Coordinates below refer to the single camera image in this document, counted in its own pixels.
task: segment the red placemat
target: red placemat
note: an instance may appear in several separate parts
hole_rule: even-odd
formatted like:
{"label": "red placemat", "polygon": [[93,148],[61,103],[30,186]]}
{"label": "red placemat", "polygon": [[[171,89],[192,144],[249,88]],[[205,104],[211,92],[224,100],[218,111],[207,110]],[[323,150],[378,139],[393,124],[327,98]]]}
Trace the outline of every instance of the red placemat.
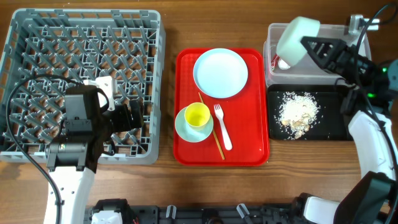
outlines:
{"label": "red placemat", "polygon": [[[236,95],[212,98],[199,90],[193,81],[193,66],[199,56],[210,49],[185,49],[177,57],[175,74],[174,120],[178,112],[193,102],[200,102],[198,92],[209,107],[225,160],[222,160],[213,134],[198,143],[184,141],[174,130],[174,156],[181,164],[191,166],[259,166],[269,157],[264,66],[259,52],[253,49],[230,49],[248,66],[248,81]],[[232,150],[224,147],[220,122],[214,104],[224,111],[224,123]]]}

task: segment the plastic fork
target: plastic fork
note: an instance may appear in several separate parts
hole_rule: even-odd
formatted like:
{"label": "plastic fork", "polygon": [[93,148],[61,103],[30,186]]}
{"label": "plastic fork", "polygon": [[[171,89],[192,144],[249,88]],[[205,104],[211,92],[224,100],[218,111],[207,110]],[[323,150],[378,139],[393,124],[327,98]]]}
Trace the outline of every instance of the plastic fork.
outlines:
{"label": "plastic fork", "polygon": [[228,132],[226,131],[225,124],[223,121],[224,118],[224,112],[223,109],[219,104],[214,105],[214,112],[216,113],[216,117],[220,121],[220,126],[221,126],[221,133],[223,133],[223,141],[224,141],[224,146],[226,150],[231,150],[232,149],[232,143],[231,139],[229,138]]}

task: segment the dish rack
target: dish rack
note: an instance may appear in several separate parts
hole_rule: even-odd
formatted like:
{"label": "dish rack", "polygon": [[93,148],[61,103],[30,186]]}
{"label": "dish rack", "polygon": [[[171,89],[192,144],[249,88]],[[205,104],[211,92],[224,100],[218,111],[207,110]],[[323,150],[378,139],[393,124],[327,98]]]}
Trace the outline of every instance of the dish rack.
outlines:
{"label": "dish rack", "polygon": [[[28,162],[6,131],[6,103],[19,80],[36,74],[73,80],[111,75],[117,80],[115,103],[140,98],[144,126],[114,133],[117,154],[102,164],[152,164],[159,154],[160,83],[164,69],[165,30],[153,10],[19,9],[11,20],[0,61],[0,160]],[[63,80],[31,80],[12,100],[15,137],[40,163],[45,146],[65,117]],[[105,150],[111,146],[104,144]]]}

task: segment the chopstick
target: chopstick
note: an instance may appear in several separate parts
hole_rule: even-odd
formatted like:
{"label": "chopstick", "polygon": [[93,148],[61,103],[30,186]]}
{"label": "chopstick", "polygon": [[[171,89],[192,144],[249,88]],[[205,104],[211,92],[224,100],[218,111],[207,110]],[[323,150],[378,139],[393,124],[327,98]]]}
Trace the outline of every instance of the chopstick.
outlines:
{"label": "chopstick", "polygon": [[[205,102],[203,102],[203,98],[201,97],[200,92],[198,92],[198,93],[199,93],[199,97],[200,97],[201,103],[205,104]],[[216,139],[216,143],[217,143],[217,146],[218,146],[218,150],[220,150],[221,157],[223,158],[223,160],[225,160],[223,150],[222,150],[222,148],[220,146],[220,143],[218,142],[218,138],[217,138],[216,131],[214,130],[214,128],[213,128],[213,135],[214,135],[214,138]]]}

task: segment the wooden tabletop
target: wooden tabletop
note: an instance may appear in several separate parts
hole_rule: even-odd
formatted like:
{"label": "wooden tabletop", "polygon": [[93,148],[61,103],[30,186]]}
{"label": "wooden tabletop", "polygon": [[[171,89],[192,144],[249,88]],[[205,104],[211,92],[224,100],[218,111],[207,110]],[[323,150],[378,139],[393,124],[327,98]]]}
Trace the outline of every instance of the wooden tabletop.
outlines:
{"label": "wooden tabletop", "polygon": [[[290,202],[302,192],[340,201],[360,179],[354,142],[271,141],[271,156],[260,167],[185,167],[173,156],[175,59],[189,47],[248,47],[262,53],[273,22],[297,16],[322,24],[344,24],[351,14],[372,16],[384,2],[373,0],[183,1],[183,0],[5,0],[0,3],[0,44],[12,13],[23,7],[77,9],[155,9],[164,22],[165,70],[159,159],[151,166],[99,165],[88,205],[126,198],[130,205],[161,207],[260,205]],[[397,58],[398,25],[370,32],[375,62]],[[393,108],[393,123],[398,122]],[[393,125],[398,136],[397,125]],[[42,223],[48,183],[31,164],[0,162],[0,223]]]}

